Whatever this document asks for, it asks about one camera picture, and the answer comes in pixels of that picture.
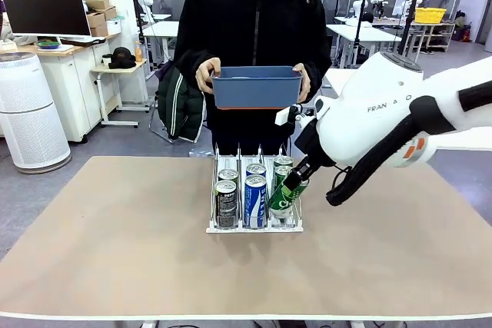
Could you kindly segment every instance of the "bottle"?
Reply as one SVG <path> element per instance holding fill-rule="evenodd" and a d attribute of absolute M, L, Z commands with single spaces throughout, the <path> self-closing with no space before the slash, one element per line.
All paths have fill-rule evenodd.
<path fill-rule="evenodd" d="M 136 61 L 142 61 L 142 56 L 141 56 L 141 47 L 140 47 L 140 42 L 136 41 L 135 44 L 137 45 L 135 47 L 135 60 Z"/>

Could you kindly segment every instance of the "can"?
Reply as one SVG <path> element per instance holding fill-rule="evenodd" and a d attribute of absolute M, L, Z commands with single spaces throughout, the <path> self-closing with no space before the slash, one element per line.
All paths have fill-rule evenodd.
<path fill-rule="evenodd" d="M 249 164 L 246 167 L 246 177 L 252 174 L 260 174 L 263 177 L 267 177 L 267 168 L 260 163 Z"/>
<path fill-rule="evenodd" d="M 282 183 L 282 181 L 287 177 L 287 175 L 292 171 L 292 167 L 283 165 L 281 167 L 275 167 L 274 180 L 272 191 L 275 191 L 277 187 Z"/>
<path fill-rule="evenodd" d="M 215 219 L 220 228 L 234 226 L 238 202 L 238 186 L 229 180 L 222 180 L 215 185 Z"/>
<path fill-rule="evenodd" d="M 267 179 L 260 174 L 246 177 L 244 182 L 244 225 L 263 228 L 267 206 Z"/>
<path fill-rule="evenodd" d="M 288 157 L 287 155 L 278 155 L 274 159 L 274 167 L 293 167 L 294 166 L 294 159 L 291 157 Z"/>
<path fill-rule="evenodd" d="M 218 179 L 220 181 L 233 181 L 236 185 L 238 185 L 239 173 L 235 169 L 223 169 L 218 172 Z"/>
<path fill-rule="evenodd" d="M 309 180 L 303 181 L 294 191 L 285 186 L 278 186 L 268 201 L 270 212 L 276 218 L 287 218 L 292 214 L 294 202 L 301 196 L 309 185 Z"/>

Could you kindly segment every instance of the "blue can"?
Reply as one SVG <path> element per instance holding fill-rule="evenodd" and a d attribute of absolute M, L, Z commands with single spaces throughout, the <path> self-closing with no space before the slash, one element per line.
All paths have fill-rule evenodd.
<path fill-rule="evenodd" d="M 260 174 L 246 177 L 244 182 L 244 225 L 249 228 L 265 226 L 267 179 Z"/>
<path fill-rule="evenodd" d="M 251 176 L 253 174 L 260 174 L 263 177 L 267 177 L 267 168 L 260 163 L 249 164 L 246 167 L 246 177 Z"/>

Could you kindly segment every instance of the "cardboard box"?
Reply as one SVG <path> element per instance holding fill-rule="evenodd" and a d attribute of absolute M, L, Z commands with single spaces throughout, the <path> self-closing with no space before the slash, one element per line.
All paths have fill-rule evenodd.
<path fill-rule="evenodd" d="M 98 27 L 91 28 L 91 35 L 93 37 L 96 37 L 96 36 L 108 36 L 108 27 L 104 23 L 103 25 L 99 25 Z"/>
<path fill-rule="evenodd" d="M 111 7 L 109 0 L 84 0 L 89 8 L 108 9 Z"/>
<path fill-rule="evenodd" d="M 87 15 L 87 21 L 90 28 L 96 28 L 100 25 L 106 24 L 105 15 L 103 15 L 102 13 L 89 13 Z"/>
<path fill-rule="evenodd" d="M 99 13 L 103 13 L 105 15 L 106 21 L 110 19 L 118 17 L 118 13 L 116 12 L 116 7 L 110 7 L 107 9 L 96 9 Z"/>

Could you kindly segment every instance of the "black jacket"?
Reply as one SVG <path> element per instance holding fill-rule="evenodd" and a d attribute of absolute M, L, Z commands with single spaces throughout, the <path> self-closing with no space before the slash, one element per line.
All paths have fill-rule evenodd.
<path fill-rule="evenodd" d="M 222 66 L 296 65 L 311 78 L 311 99 L 331 65 L 321 0 L 186 0 L 175 60 L 188 82 L 198 66 L 219 57 Z M 219 111 L 205 94 L 208 126 L 237 134 L 245 126 L 271 133 L 276 111 Z M 292 132 L 278 132 L 286 138 Z"/>

